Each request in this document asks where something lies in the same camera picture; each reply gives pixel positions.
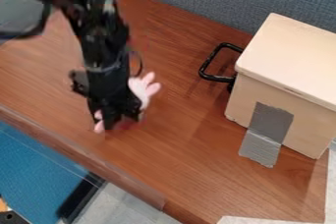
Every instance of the floor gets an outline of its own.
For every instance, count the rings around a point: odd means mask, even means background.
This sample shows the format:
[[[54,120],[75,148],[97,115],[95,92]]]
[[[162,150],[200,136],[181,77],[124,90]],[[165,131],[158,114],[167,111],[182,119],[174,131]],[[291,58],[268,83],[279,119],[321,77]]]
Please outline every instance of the floor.
[[[91,223],[179,224],[180,222],[118,187],[107,184],[92,198],[73,224]]]
[[[325,224],[336,223],[336,141],[334,141],[330,145],[324,223]],[[218,222],[218,224],[312,224],[312,223],[224,216]]]

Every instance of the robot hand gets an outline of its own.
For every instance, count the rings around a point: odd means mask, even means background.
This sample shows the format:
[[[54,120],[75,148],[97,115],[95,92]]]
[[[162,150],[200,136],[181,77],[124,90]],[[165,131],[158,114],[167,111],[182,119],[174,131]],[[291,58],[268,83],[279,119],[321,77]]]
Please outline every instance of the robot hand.
[[[138,99],[141,101],[140,110],[142,112],[148,107],[151,96],[153,96],[161,89],[160,83],[153,83],[154,79],[155,74],[153,72],[145,75],[144,78],[142,79],[141,78],[129,79],[129,88],[132,91],[132,93],[136,95]],[[105,131],[101,111],[100,110],[96,111],[94,113],[94,117],[96,120],[99,120],[99,122],[94,126],[94,131],[97,134],[101,134]]]

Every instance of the black robotic arm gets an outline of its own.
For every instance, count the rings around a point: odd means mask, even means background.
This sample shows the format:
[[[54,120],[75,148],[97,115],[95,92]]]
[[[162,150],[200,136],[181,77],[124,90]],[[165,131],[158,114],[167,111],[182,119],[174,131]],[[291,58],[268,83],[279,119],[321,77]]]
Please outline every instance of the black robotic arm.
[[[141,100],[130,90],[129,28],[119,16],[116,0],[39,0],[39,23],[24,32],[0,31],[0,38],[25,39],[43,32],[51,7],[62,10],[82,46],[85,72],[71,72],[73,91],[87,98],[95,122],[100,111],[105,129],[124,116],[138,120]]]

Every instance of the blue floor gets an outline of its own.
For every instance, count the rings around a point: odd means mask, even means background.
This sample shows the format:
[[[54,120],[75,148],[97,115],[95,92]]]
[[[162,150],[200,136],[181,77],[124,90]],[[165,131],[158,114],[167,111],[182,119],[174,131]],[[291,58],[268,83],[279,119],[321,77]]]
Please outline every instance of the blue floor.
[[[54,224],[56,211],[86,170],[0,122],[0,194],[33,224]]]

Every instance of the wooden box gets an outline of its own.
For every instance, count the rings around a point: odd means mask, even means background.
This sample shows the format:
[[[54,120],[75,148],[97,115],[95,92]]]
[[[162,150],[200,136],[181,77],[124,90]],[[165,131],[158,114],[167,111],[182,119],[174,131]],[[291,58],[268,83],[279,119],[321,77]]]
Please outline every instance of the wooden box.
[[[248,128],[257,102],[288,111],[283,144],[319,158],[336,138],[336,34],[271,14],[236,70],[226,117]]]

